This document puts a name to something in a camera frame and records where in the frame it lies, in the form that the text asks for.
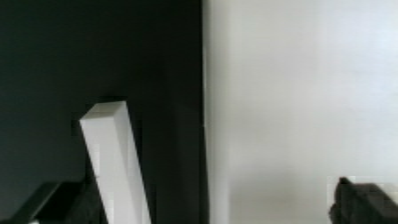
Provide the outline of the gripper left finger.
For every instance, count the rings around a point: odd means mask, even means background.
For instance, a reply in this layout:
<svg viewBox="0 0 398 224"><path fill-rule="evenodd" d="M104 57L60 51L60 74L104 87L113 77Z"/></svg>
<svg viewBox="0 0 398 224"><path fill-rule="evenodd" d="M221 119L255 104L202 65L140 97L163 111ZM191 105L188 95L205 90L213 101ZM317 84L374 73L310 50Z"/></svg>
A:
<svg viewBox="0 0 398 224"><path fill-rule="evenodd" d="M95 182L46 182L0 224L106 224Z"/></svg>

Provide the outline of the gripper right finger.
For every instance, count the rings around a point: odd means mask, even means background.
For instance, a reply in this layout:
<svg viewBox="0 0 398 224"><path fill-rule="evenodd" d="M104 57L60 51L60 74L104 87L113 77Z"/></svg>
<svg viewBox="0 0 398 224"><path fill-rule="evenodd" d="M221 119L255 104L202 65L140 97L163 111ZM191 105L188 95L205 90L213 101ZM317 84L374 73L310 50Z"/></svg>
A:
<svg viewBox="0 0 398 224"><path fill-rule="evenodd" d="M328 218L332 224L398 224L398 204L372 183L339 178Z"/></svg>

